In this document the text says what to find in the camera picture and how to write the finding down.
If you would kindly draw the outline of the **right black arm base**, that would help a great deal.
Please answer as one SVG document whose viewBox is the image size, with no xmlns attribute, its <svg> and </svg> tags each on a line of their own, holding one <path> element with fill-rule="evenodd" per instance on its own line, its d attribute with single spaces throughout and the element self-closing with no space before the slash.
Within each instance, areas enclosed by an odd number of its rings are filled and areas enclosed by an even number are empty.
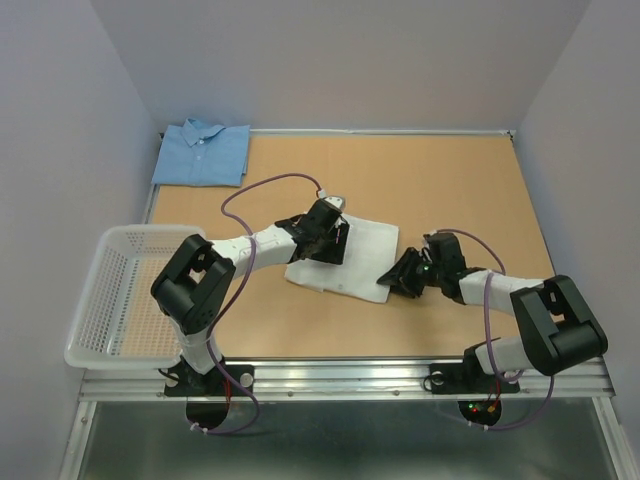
<svg viewBox="0 0 640 480">
<path fill-rule="evenodd" d="M 462 363 L 431 364 L 422 384 L 434 395 L 462 395 L 458 408 L 463 419 L 487 428 L 495 427 L 501 418 L 502 395 L 520 392 L 518 381 L 502 381 L 494 374 L 466 368 Z"/>
</svg>

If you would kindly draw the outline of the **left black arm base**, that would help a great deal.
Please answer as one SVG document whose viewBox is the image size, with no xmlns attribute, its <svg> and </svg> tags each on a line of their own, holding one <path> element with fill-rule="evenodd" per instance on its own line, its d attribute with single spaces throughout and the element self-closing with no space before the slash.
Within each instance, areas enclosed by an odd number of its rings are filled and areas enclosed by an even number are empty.
<svg viewBox="0 0 640 480">
<path fill-rule="evenodd" d="M 257 420 L 259 405 L 252 398 L 254 366 L 225 362 L 222 366 L 232 381 L 216 367 L 207 374 L 199 374 L 183 361 L 158 370 L 165 381 L 164 396 L 186 401 L 185 416 L 191 431 L 231 435 Z"/>
</svg>

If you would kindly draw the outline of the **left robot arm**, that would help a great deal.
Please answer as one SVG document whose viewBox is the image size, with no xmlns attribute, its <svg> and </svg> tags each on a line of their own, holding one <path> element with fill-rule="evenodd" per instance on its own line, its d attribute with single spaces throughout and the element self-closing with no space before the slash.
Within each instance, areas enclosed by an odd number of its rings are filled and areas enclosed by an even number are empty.
<svg viewBox="0 0 640 480">
<path fill-rule="evenodd" d="M 344 198 L 329 196 L 316 200 L 308 212 L 257 233 L 216 241 L 193 234 L 181 243 L 150 289 L 181 346 L 179 362 L 161 369 L 166 396 L 238 391 L 221 374 L 217 363 L 224 357 L 213 337 L 232 281 L 247 281 L 256 270 L 307 259 L 340 265 L 350 228 L 344 208 Z"/>
</svg>

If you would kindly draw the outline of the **white long sleeve shirt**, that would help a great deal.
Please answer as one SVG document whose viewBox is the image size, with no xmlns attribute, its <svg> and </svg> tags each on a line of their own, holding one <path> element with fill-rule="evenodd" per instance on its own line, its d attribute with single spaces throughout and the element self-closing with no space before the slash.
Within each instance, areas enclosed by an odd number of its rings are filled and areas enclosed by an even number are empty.
<svg viewBox="0 0 640 480">
<path fill-rule="evenodd" d="M 344 215 L 349 224 L 341 265 L 303 260 L 289 265 L 285 279 L 317 292 L 331 292 L 384 304 L 390 288 L 378 279 L 396 262 L 400 229 L 396 225 Z"/>
</svg>

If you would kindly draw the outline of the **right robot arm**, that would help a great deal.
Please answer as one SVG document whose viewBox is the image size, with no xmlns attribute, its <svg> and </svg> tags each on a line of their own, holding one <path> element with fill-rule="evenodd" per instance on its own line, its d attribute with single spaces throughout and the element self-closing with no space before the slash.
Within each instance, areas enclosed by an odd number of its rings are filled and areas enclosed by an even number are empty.
<svg viewBox="0 0 640 480">
<path fill-rule="evenodd" d="M 431 287 L 460 305 L 482 307 L 485 340 L 465 350 L 460 366 L 466 387 L 515 382 L 526 370 L 552 377 L 608 351 L 604 329 L 570 277 L 525 279 L 507 275 L 503 265 L 470 267 L 462 234 L 426 234 L 421 249 L 406 249 L 377 282 L 408 298 Z"/>
</svg>

